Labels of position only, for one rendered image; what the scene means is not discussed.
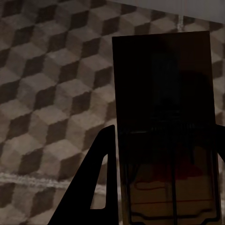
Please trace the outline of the mousetrap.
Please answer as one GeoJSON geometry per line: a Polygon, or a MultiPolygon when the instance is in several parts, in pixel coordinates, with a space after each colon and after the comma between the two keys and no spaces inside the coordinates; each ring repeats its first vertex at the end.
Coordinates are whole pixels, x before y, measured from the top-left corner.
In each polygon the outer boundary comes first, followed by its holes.
{"type": "Polygon", "coordinates": [[[112,52],[123,225],[222,225],[210,31],[112,52]]]}

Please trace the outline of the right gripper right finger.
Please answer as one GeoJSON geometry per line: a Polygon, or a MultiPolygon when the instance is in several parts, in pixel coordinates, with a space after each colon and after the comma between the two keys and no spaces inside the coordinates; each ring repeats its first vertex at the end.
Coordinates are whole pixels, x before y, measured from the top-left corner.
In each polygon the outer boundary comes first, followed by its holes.
{"type": "Polygon", "coordinates": [[[216,124],[216,148],[218,154],[225,162],[225,126],[216,124]]]}

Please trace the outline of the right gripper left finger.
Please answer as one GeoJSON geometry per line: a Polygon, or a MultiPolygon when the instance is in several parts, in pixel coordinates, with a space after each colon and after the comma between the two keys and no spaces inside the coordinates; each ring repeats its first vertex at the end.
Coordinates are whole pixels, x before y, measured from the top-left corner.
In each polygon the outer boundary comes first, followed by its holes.
{"type": "Polygon", "coordinates": [[[48,225],[119,225],[114,125],[98,133],[48,225]],[[106,154],[106,206],[90,209],[106,154]]]}

